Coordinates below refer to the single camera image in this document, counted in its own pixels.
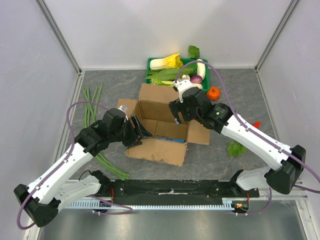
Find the blue tube product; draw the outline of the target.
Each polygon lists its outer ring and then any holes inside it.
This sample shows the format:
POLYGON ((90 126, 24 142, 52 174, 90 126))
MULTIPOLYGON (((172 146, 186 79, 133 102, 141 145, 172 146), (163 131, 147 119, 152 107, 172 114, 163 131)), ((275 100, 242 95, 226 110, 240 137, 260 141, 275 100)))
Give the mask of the blue tube product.
POLYGON ((163 140, 163 141, 168 141, 168 142, 174 142, 174 143, 180 143, 184 144, 185 140, 181 138, 168 138, 168 137, 155 137, 157 140, 163 140))

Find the brown cardboard express box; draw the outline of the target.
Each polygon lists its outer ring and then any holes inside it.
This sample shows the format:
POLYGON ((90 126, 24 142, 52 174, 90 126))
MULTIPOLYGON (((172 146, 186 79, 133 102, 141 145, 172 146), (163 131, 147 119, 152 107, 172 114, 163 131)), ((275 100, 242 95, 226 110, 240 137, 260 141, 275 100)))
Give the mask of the brown cardboard express box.
POLYGON ((142 125, 153 135, 143 139, 143 144, 126 150, 130 158, 163 162, 182 166, 188 143, 208 145, 210 130, 195 120, 177 125, 169 108, 169 102, 179 98, 170 87, 144 83, 138 99, 120 98, 117 106, 127 107, 127 115, 135 114, 142 125), (156 137, 184 139, 185 143, 159 140, 156 137))

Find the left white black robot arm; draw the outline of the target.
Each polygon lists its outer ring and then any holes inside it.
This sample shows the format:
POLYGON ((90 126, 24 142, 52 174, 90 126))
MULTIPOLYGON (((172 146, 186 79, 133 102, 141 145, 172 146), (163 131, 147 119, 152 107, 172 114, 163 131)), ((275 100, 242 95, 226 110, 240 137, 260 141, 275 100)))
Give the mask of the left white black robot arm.
POLYGON ((110 191, 109 179, 100 171, 68 187, 64 183, 85 163, 107 149, 111 143, 121 142, 126 148, 142 144, 153 135, 135 114, 130 117, 121 108, 107 110, 101 120, 80 131, 66 152, 45 173, 28 185, 19 184, 13 190, 20 209, 41 228, 49 224, 69 204, 83 197, 110 191))

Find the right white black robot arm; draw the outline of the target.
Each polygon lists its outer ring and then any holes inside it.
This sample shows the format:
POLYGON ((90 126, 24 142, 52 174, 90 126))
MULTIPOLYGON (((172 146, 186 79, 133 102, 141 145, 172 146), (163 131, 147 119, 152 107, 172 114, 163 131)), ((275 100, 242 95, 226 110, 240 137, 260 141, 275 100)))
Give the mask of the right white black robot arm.
POLYGON ((168 106, 177 124, 195 120, 206 129, 240 143, 267 164, 235 175, 235 181, 229 184, 229 191, 235 197, 264 187, 288 195, 304 170, 306 150, 302 146, 290 147, 278 142, 233 113, 228 105, 212 103, 197 87, 187 89, 168 106))

